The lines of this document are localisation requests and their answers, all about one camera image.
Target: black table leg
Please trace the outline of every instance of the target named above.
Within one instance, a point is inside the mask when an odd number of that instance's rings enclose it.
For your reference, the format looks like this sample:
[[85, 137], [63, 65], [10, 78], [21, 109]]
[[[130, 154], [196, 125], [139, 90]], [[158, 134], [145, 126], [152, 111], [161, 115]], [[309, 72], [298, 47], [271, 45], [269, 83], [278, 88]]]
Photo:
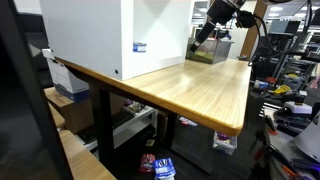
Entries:
[[168, 122], [167, 122], [167, 130], [165, 136], [165, 146], [171, 150], [172, 153], [178, 155], [184, 160], [188, 161], [190, 164], [199, 168], [200, 170], [206, 172], [207, 174], [211, 174], [212, 167], [208, 163], [200, 160], [196, 154], [192, 154], [186, 151], [183, 147], [179, 146], [179, 144], [174, 143], [174, 132], [176, 122], [178, 120], [178, 115], [175, 113], [168, 114]]
[[118, 176], [117, 161], [113, 144], [110, 93], [90, 84], [100, 162], [114, 175]]

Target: wall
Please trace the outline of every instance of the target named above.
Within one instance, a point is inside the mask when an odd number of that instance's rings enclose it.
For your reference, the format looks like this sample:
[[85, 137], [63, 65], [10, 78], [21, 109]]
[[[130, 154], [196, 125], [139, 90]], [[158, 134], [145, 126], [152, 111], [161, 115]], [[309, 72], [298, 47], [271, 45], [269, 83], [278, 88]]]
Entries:
[[39, 0], [14, 0], [18, 12], [42, 14]]
[[[256, 6], [256, 3], [257, 1], [247, 1], [242, 6], [241, 10], [253, 12]], [[247, 31], [248, 29], [237, 28], [235, 25], [232, 26], [232, 30], [230, 30], [230, 34], [232, 36], [232, 40], [234, 41], [234, 43], [231, 45], [228, 58], [238, 59], [237, 56], [239, 56], [241, 53], [241, 49], [242, 49], [244, 40], [246, 38]]]

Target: computer monitor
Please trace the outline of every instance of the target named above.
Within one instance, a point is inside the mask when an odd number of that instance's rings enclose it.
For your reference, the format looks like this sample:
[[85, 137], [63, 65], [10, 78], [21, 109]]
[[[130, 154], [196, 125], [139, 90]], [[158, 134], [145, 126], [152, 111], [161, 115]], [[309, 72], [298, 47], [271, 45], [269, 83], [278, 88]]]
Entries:
[[0, 1], [0, 179], [73, 179], [17, 15]]

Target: white box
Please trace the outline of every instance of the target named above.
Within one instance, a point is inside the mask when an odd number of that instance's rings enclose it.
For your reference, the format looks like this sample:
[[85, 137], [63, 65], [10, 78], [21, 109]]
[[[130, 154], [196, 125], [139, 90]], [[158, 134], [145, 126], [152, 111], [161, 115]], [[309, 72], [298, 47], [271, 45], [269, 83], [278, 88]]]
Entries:
[[54, 56], [119, 80], [184, 62], [192, 2], [40, 0]]
[[74, 102], [89, 98], [88, 83], [75, 77], [64, 64], [54, 60], [50, 49], [43, 49], [42, 53], [47, 58], [54, 87], [60, 94]]

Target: floor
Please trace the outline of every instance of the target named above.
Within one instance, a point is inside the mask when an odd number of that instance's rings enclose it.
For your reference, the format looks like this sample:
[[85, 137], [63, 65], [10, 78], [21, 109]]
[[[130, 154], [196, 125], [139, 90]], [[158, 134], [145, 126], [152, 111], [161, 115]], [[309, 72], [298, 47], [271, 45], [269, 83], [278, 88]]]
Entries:
[[187, 150], [192, 156], [211, 165], [211, 174], [207, 174], [177, 156], [172, 151], [165, 149], [156, 140], [153, 147], [136, 145], [135, 148], [120, 148], [118, 150], [120, 179], [147, 180], [153, 179], [152, 173], [139, 173], [140, 157], [144, 153], [155, 154], [156, 159], [168, 158], [173, 160], [176, 169], [176, 180], [201, 179], [248, 179], [250, 168], [253, 166], [252, 155], [248, 154], [254, 141], [254, 132], [261, 127], [262, 120], [258, 118], [261, 108], [259, 101], [249, 97], [247, 103], [247, 118], [241, 134], [238, 136], [238, 147], [231, 156], [218, 152], [212, 148], [214, 131], [203, 126], [185, 126], [180, 122], [176, 124], [174, 144]]

